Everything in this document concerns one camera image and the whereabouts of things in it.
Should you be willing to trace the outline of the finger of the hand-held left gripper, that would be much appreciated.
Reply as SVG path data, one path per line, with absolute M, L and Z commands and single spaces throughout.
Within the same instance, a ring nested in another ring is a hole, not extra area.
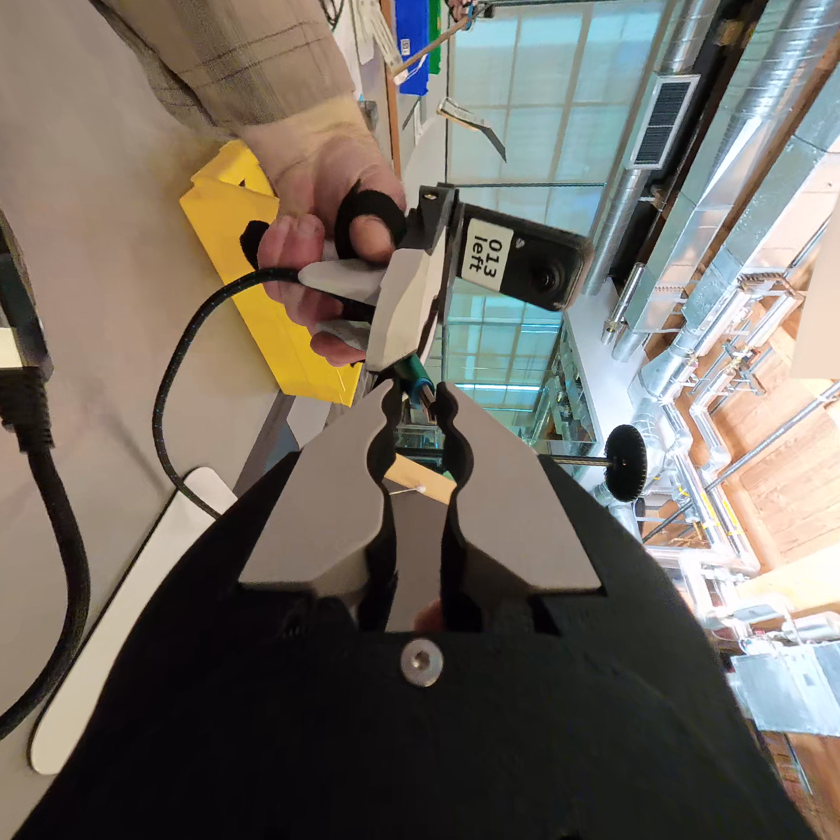
M 435 319 L 433 309 L 444 285 L 446 262 L 446 247 L 436 247 L 431 254 L 401 248 L 386 268 L 361 261 L 365 275 L 381 275 L 364 346 L 370 373 L 382 374 L 424 348 L 424 330 Z
M 331 259 L 311 263 L 297 273 L 299 282 L 307 288 L 333 298 L 374 306 L 386 268 L 368 264 L 361 259 Z

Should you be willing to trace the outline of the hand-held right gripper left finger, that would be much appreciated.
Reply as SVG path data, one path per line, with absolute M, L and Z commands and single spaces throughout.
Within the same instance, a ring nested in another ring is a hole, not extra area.
M 384 486 L 395 462 L 398 384 L 383 381 L 298 455 L 245 564 L 250 588 L 338 597 L 389 617 L 396 530 Z

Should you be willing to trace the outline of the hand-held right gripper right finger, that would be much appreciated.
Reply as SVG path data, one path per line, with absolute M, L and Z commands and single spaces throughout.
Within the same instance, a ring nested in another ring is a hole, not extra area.
M 440 555 L 444 617 L 597 592 L 601 580 L 534 451 L 456 385 L 437 387 L 435 412 L 455 482 Z

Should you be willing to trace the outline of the person's left forearm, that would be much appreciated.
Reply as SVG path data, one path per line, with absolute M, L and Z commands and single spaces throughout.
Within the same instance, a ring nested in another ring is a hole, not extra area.
M 179 123 L 242 129 L 337 107 L 358 114 L 345 58 L 320 2 L 91 2 Z

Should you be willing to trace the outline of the person's left hand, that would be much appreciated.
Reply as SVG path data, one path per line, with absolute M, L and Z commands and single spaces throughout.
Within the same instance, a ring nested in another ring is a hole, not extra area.
M 255 155 L 279 200 L 275 221 L 260 241 L 260 268 L 300 270 L 321 261 L 343 199 L 358 186 L 388 195 L 406 210 L 403 184 L 369 131 L 352 94 L 332 98 L 278 122 L 246 127 L 240 138 Z M 363 216 L 350 226 L 358 257 L 386 265 L 395 249 L 388 228 Z M 319 331 L 342 319 L 342 307 L 320 291 L 283 281 L 266 283 L 268 296 L 288 318 L 309 331 L 311 350 L 332 366 L 364 360 L 364 352 Z

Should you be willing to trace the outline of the black board with wooden edge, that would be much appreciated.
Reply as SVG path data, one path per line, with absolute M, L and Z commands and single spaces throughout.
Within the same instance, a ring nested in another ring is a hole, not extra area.
M 395 455 L 385 479 L 397 485 L 396 489 L 388 490 L 391 497 L 419 494 L 445 506 L 449 505 L 456 489 L 456 483 L 451 478 L 399 454 Z

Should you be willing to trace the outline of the black stand pole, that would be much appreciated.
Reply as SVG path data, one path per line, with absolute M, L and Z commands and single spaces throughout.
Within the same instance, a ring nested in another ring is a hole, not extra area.
M 600 468 L 606 490 L 619 503 L 635 502 L 648 475 L 647 448 L 639 430 L 631 424 L 616 426 L 605 442 L 604 456 L 549 455 L 559 466 Z

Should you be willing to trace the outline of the white stand base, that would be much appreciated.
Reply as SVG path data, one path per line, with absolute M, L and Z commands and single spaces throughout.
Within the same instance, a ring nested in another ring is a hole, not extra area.
M 31 733 L 28 764 L 43 776 L 67 763 L 110 671 L 152 596 L 214 519 L 176 490 L 101 611 Z

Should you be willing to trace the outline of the small blue bin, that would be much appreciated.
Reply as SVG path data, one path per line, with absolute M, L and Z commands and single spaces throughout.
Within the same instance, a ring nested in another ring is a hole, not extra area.
M 398 64 L 407 62 L 433 40 L 434 13 L 429 1 L 394 1 L 395 40 Z M 420 56 L 412 65 L 400 70 L 395 84 L 400 93 L 422 98 L 427 95 L 429 80 L 428 55 Z

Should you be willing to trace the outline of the green plastic bin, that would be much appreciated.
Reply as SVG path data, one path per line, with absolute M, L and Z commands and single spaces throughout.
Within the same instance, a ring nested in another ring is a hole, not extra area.
M 448 2 L 428 2 L 428 39 L 435 40 L 443 33 L 448 22 Z M 427 54 L 428 73 L 430 77 L 440 73 L 442 65 L 442 47 L 436 46 Z

